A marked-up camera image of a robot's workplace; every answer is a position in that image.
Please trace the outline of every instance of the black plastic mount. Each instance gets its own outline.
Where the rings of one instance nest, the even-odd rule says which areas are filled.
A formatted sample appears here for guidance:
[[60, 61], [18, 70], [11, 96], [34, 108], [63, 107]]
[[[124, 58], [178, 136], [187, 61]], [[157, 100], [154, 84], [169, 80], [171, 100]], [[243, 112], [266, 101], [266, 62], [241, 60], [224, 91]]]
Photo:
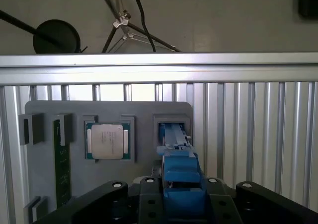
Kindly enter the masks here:
[[318, 0], [299, 0], [298, 13], [303, 19], [318, 19]]
[[35, 145], [44, 141], [44, 114], [34, 113], [20, 115], [19, 129], [21, 132], [21, 145]]
[[108, 182], [35, 223], [318, 223], [317, 213], [256, 183], [242, 182], [232, 189], [221, 179], [207, 178], [205, 182], [206, 213], [192, 220], [167, 219], [162, 200], [162, 180], [145, 177], [140, 184], [129, 188], [121, 181]]

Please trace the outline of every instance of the rectangular cutout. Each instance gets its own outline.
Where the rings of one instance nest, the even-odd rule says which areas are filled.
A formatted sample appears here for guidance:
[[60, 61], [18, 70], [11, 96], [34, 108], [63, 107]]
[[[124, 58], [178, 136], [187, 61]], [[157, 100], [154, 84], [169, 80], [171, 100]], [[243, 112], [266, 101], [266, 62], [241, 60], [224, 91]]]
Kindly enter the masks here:
[[165, 124], [178, 124], [181, 126], [181, 130], [185, 133], [185, 124], [182, 122], [159, 122], [158, 124], [158, 142], [160, 145], [165, 146]]
[[155, 84], [132, 84], [133, 101], [155, 101]]
[[24, 127], [24, 144], [30, 143], [30, 137], [29, 137], [29, 120], [24, 119], [23, 120], [23, 127]]

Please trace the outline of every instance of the ribbed aluminum panel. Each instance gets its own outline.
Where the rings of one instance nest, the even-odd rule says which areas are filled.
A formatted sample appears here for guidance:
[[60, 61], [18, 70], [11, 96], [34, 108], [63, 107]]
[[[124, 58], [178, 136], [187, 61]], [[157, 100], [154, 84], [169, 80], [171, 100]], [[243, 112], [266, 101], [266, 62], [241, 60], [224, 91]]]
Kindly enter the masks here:
[[318, 211], [317, 86], [314, 82], [6, 86], [12, 173], [18, 180], [13, 188], [23, 194], [20, 199], [15, 196], [16, 211], [28, 201], [18, 115], [29, 100], [61, 99], [186, 101], [194, 109], [194, 145], [207, 176], [222, 178], [231, 187], [252, 180]]
[[[29, 100], [186, 101], [193, 106], [193, 142], [207, 176], [222, 178], [231, 187], [251, 180], [318, 211], [318, 66], [309, 64], [318, 56], [292, 55], [295, 62], [306, 62], [303, 66], [275, 65], [286, 62], [290, 54], [260, 55], [262, 59], [218, 55], [212, 56], [210, 65], [211, 58], [204, 55], [206, 61], [195, 66], [187, 64], [198, 55], [180, 55], [171, 63], [182, 65], [140, 66], [149, 64], [147, 56], [127, 66], [101, 67], [101, 61], [89, 60], [98, 56], [83, 57], [86, 62], [57, 56], [57, 67], [45, 69], [41, 61], [51, 62], [50, 58], [26, 57], [19, 60], [21, 67], [9, 64], [12, 67], [1, 70], [0, 191], [6, 190], [6, 196], [0, 207], [8, 203], [15, 211], [12, 215], [12, 208], [1, 208], [1, 217], [15, 216], [22, 223], [29, 201], [26, 150], [19, 145], [17, 129], [18, 115]], [[130, 61], [116, 58], [122, 64]], [[213, 65], [223, 58], [225, 65]], [[72, 67], [73, 59], [80, 66]], [[227, 64], [234, 62], [246, 64]], [[10, 187], [14, 197], [8, 193]]]

